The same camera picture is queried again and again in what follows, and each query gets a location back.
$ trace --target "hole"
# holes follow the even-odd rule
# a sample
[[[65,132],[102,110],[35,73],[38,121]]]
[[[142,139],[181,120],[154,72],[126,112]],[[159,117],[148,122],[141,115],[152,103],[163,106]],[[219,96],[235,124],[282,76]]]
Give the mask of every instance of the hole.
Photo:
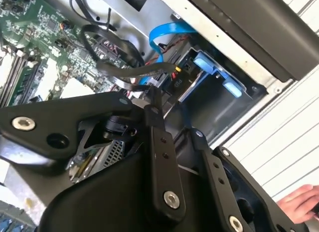
[[[243,198],[237,201],[240,213],[244,220],[249,224],[254,220],[254,210],[249,202]]]
[[[279,232],[287,232],[284,228],[282,228],[280,225],[276,225]]]
[[[137,134],[137,130],[136,129],[130,129],[129,131],[128,131],[128,134],[129,134],[129,136],[135,136],[136,134]]]
[[[24,126],[24,127],[30,125],[30,123],[27,120],[19,120],[18,123],[20,126]]]
[[[219,181],[222,185],[225,184],[225,182],[224,182],[224,180],[223,180],[222,178],[218,178],[218,181]]]
[[[168,158],[169,158],[169,156],[168,156],[167,153],[163,153],[163,157],[164,157],[165,159],[168,159]]]
[[[70,144],[69,139],[60,133],[52,133],[48,135],[46,142],[49,146],[55,149],[65,149]]]
[[[176,203],[174,196],[169,196],[168,199],[171,203],[173,203],[173,204]]]

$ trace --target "capacitor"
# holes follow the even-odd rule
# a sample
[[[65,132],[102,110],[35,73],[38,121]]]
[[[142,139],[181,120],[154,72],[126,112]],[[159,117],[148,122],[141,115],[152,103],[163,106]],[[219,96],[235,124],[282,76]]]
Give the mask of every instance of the capacitor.
[[[34,66],[37,65],[37,63],[37,61],[28,61],[26,65],[30,68],[34,68]]]
[[[62,68],[61,68],[61,71],[67,71],[69,68],[67,65],[63,65]]]

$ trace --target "motherboard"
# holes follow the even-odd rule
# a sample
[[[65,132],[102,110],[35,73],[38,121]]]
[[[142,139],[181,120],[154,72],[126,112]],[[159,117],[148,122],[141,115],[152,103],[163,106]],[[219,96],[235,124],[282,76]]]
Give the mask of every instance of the motherboard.
[[[11,46],[0,54],[0,107],[70,97],[65,87],[79,95],[113,87],[95,69],[80,27],[46,1],[0,0],[0,26]],[[116,46],[98,37],[88,40],[102,60],[127,67]]]

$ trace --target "ram slot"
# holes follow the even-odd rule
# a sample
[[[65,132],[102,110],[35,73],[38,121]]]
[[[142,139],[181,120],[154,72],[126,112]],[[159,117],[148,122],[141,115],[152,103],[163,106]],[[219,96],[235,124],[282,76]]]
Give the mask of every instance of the ram slot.
[[[21,76],[22,70],[26,66],[26,63],[27,60],[25,58],[18,55],[14,56],[10,73],[0,95],[0,108],[9,105],[13,92]]]

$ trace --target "chip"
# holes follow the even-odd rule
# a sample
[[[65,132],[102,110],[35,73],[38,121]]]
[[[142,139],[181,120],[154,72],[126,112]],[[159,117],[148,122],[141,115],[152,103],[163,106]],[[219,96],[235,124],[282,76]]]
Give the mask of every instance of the chip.
[[[25,31],[25,34],[27,34],[28,36],[30,36],[30,35],[32,34],[32,31],[31,31],[30,29],[27,29],[27,30]]]
[[[55,31],[56,27],[58,26],[58,23],[56,23],[56,22],[53,21],[52,19],[49,19],[47,26],[48,26],[48,28],[50,28],[52,31]]]
[[[86,59],[86,57],[88,56],[88,53],[86,50],[81,50],[79,53],[80,58],[82,58],[83,60]]]

